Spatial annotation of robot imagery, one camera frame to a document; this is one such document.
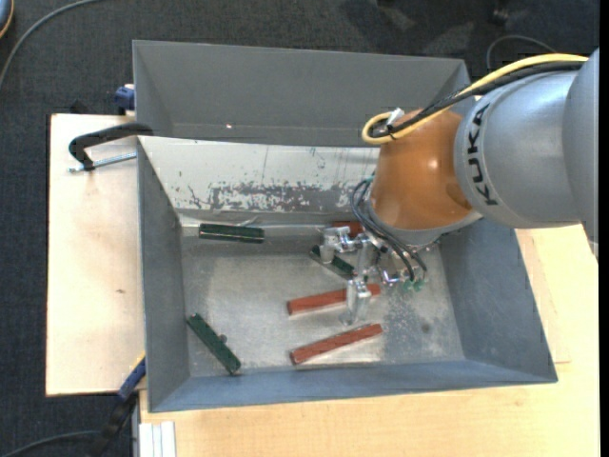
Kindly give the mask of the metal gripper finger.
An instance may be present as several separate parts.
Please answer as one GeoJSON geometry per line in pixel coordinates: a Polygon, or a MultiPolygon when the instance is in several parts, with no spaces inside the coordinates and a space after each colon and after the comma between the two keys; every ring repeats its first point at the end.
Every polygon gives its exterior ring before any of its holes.
{"type": "Polygon", "coordinates": [[[355,248],[349,226],[326,228],[319,245],[320,258],[323,262],[331,262],[337,253],[351,252],[355,248]]]}
{"type": "Polygon", "coordinates": [[[345,293],[345,310],[340,315],[340,321],[345,326],[352,326],[363,321],[372,298],[371,290],[364,281],[349,280],[345,293]]]}

